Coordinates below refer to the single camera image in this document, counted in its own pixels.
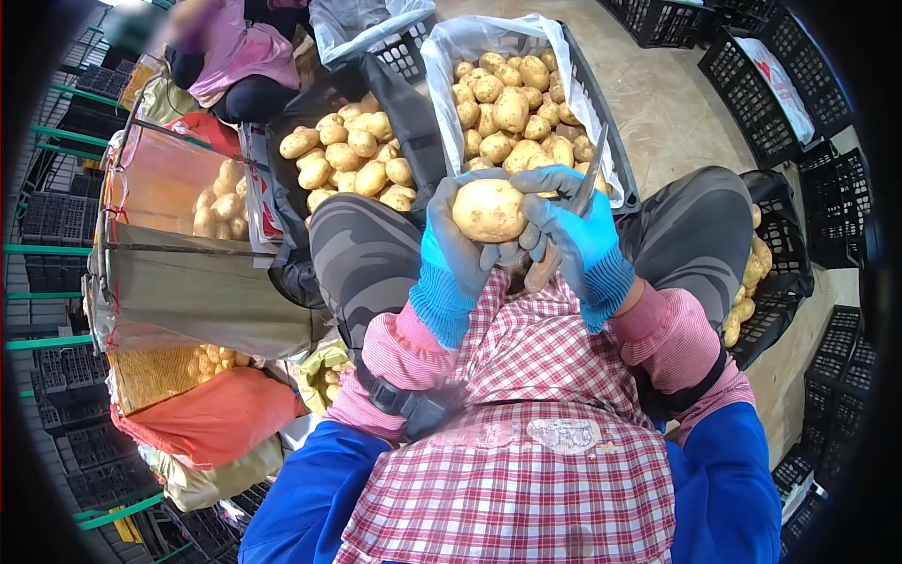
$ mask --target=plaid apron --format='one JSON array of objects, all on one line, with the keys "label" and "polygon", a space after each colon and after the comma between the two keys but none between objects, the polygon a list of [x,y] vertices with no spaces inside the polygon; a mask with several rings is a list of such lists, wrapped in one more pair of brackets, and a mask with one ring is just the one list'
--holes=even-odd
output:
[{"label": "plaid apron", "polygon": [[464,413],[379,458],[339,564],[670,561],[664,439],[613,336],[587,334],[560,274],[528,296],[509,283],[493,271],[470,316],[448,380]]}]

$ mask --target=pile of potatoes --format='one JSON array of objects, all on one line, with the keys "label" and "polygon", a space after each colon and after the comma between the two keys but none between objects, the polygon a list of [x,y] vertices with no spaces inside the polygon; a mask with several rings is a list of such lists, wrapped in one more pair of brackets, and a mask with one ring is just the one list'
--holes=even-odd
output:
[{"label": "pile of potatoes", "polygon": [[246,197],[244,167],[226,159],[219,165],[213,187],[200,193],[191,215],[179,219],[177,230],[184,235],[247,241]]},{"label": "pile of potatoes", "polygon": [[[758,228],[761,225],[761,209],[757,204],[751,205],[752,225]],[[774,257],[767,244],[757,235],[751,239],[749,261],[745,264],[745,272],[742,275],[742,285],[733,298],[732,308],[723,322],[723,345],[732,347],[739,340],[740,324],[748,321],[755,313],[755,302],[751,297],[758,289],[758,283],[768,277],[770,268],[774,265]]]},{"label": "pile of potatoes", "polygon": [[188,374],[202,384],[223,370],[251,364],[251,358],[231,348],[216,345],[201,345],[194,349],[188,361]]},{"label": "pile of potatoes", "polygon": [[417,197],[410,165],[373,92],[324,116],[313,129],[296,127],[279,153],[295,160],[298,184],[310,190],[311,214],[339,192],[378,199],[398,211],[409,211]]},{"label": "pile of potatoes", "polygon": [[[502,166],[514,173],[556,163],[583,174],[589,169],[595,147],[567,106],[554,51],[507,59],[487,52],[475,65],[458,62],[454,76],[464,172]],[[611,193],[602,175],[595,188]]]}]

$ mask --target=concrete floor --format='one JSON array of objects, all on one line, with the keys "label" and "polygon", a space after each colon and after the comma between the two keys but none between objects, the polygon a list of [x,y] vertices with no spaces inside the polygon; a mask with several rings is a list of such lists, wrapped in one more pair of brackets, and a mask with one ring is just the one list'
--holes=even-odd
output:
[{"label": "concrete floor", "polygon": [[[755,167],[726,106],[696,67],[700,49],[648,49],[595,0],[437,0],[439,21],[479,14],[513,18],[533,12],[565,22],[611,108],[639,194],[647,199],[670,181],[706,165],[737,173]],[[793,171],[786,171],[796,181]],[[814,295],[784,336],[747,371],[768,434],[774,467],[802,431],[803,373],[834,303],[858,305],[856,271],[815,272]]]}]

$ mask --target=person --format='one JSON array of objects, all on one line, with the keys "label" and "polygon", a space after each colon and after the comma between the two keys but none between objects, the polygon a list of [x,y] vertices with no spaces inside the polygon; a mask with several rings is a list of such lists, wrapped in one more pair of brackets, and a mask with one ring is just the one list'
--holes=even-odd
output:
[{"label": "person", "polygon": [[182,0],[170,11],[172,80],[228,124],[266,123],[298,94],[291,40],[306,0]]},{"label": "person", "polygon": [[[440,183],[421,240],[357,195],[318,208],[314,268],[357,371],[286,460],[239,560],[776,562],[767,440],[718,337],[751,244],[742,180],[701,169],[617,228],[600,191],[583,217],[534,195],[566,202],[579,173],[512,174],[528,228],[562,259],[543,290],[507,295],[510,275],[481,266],[451,219],[481,177],[506,173]],[[364,368],[401,390],[454,390],[463,408],[401,446],[407,420],[370,402]],[[640,408],[640,374],[678,443]]]}]

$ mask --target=gloved hand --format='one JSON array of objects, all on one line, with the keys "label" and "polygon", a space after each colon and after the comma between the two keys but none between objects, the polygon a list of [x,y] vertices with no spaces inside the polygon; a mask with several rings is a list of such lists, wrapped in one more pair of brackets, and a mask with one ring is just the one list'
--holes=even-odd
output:
[{"label": "gloved hand", "polygon": [[410,305],[443,347],[460,347],[470,328],[470,312],[501,256],[497,245],[468,239],[451,218],[457,191],[478,179],[503,179],[504,169],[468,172],[445,178],[426,208],[420,243],[419,280],[410,288]]},{"label": "gloved hand", "polygon": [[[557,245],[564,280],[579,298],[589,333],[596,334],[623,303],[636,273],[620,252],[607,196],[594,190],[583,217],[566,210],[583,177],[556,164],[516,172],[511,184],[526,193],[520,210],[529,225],[520,236],[520,246],[530,251],[533,260],[540,260],[548,237]],[[563,200],[555,203],[535,195],[551,190],[557,190]]]}]

